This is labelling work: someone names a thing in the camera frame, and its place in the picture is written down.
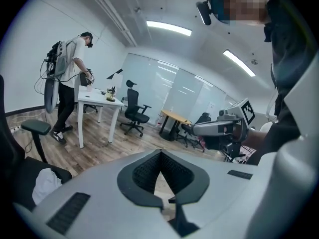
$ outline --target power strip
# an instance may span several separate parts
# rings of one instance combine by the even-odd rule
[[[19,125],[19,126],[15,126],[15,127],[13,127],[13,128],[10,129],[11,134],[15,134],[16,132],[18,132],[18,131],[20,131],[20,130],[22,130],[22,128],[21,128],[20,125]]]

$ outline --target black chair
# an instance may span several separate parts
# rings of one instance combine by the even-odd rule
[[[137,85],[137,84],[130,81],[130,80],[126,81],[126,86],[128,86],[130,89],[132,89],[134,85]],[[128,100],[128,97],[122,97],[121,102],[123,103],[124,101],[127,101],[127,100]]]
[[[86,79],[86,74],[80,74],[80,82],[81,82],[81,86],[88,86],[89,85],[89,82],[87,81]],[[92,108],[93,110],[95,110],[95,112],[97,113],[98,112],[98,109],[96,109],[96,106],[93,106],[93,105],[84,105],[83,106],[83,113],[85,114],[86,113],[86,109],[88,107]]]
[[[9,192],[3,191],[3,194],[10,195],[13,202],[32,211],[35,207],[32,192],[35,180],[42,169],[51,168],[61,179],[61,183],[70,180],[72,175],[64,169],[47,164],[39,138],[39,134],[46,135],[51,129],[50,124],[46,122],[27,120],[21,125],[32,133],[36,149],[44,162],[31,157],[25,158],[24,149],[15,141],[6,122],[3,98],[4,81],[0,75],[0,174],[9,189]]]
[[[139,92],[128,89],[128,108],[125,111],[125,117],[131,120],[130,123],[121,123],[122,125],[128,125],[130,128],[126,130],[124,133],[125,135],[128,134],[133,128],[135,128],[138,132],[140,132],[140,137],[143,136],[143,132],[141,130],[144,129],[144,127],[140,126],[139,124],[145,124],[149,121],[150,117],[144,115],[144,112],[147,108],[151,108],[150,106],[144,105],[144,107],[141,107],[138,105],[138,99],[139,99]]]
[[[209,114],[208,113],[203,113],[202,116],[199,117],[198,121],[196,121],[195,124],[203,123],[203,122],[209,122],[209,121],[211,121],[211,118],[210,118]],[[190,142],[191,145],[194,148],[196,148],[198,145],[200,145],[200,147],[203,149],[203,152],[205,152],[205,148],[201,145],[201,142],[199,140],[192,140],[192,139],[188,139],[187,138],[188,135],[192,136],[191,127],[188,126],[188,125],[182,124],[181,128],[185,131],[186,135],[184,136],[184,135],[178,134],[176,140],[183,139],[184,142],[185,142],[185,147],[186,148],[188,148],[188,143],[187,142]]]

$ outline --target bottle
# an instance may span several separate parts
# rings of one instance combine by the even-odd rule
[[[88,91],[88,92],[92,91],[92,85],[91,84],[86,86],[86,91]]]
[[[161,127],[163,115],[159,114],[158,118],[155,121],[155,127]]]

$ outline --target sneaker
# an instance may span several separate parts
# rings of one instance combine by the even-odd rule
[[[54,138],[54,140],[58,141],[61,144],[65,144],[66,140],[63,138],[63,134],[62,132],[55,132],[55,131],[51,131],[50,135],[52,136],[52,138]]]
[[[73,129],[72,125],[65,124],[65,127],[61,130],[62,133],[71,131]]]

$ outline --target yellow round table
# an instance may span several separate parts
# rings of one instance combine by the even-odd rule
[[[185,118],[183,118],[182,116],[175,114],[173,112],[170,112],[168,110],[162,110],[161,111],[163,114],[166,115],[165,121],[163,123],[163,126],[160,129],[160,136],[161,138],[165,139],[166,141],[174,141],[174,134],[176,132],[176,129],[179,127],[179,125],[182,124],[186,124],[186,125],[190,125],[191,122]],[[168,120],[168,118],[172,118],[173,120],[175,120],[173,127],[171,128],[170,132],[165,132],[163,131],[166,125],[166,122]]]

